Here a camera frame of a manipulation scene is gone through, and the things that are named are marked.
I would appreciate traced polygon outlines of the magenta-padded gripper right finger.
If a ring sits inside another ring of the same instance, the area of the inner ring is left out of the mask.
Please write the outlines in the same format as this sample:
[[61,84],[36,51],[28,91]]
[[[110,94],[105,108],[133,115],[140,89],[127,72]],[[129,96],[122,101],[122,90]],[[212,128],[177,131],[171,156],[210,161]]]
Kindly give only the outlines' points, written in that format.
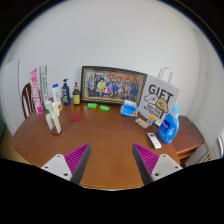
[[136,143],[132,146],[132,154],[135,158],[144,185],[182,169],[182,167],[169,155],[158,155]]

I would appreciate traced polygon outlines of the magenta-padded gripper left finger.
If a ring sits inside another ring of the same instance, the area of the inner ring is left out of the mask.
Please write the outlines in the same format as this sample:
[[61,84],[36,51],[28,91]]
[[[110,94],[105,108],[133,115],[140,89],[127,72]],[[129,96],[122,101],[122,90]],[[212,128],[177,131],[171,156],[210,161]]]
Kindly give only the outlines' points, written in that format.
[[87,143],[66,155],[56,154],[42,169],[79,185],[90,154],[91,145]]

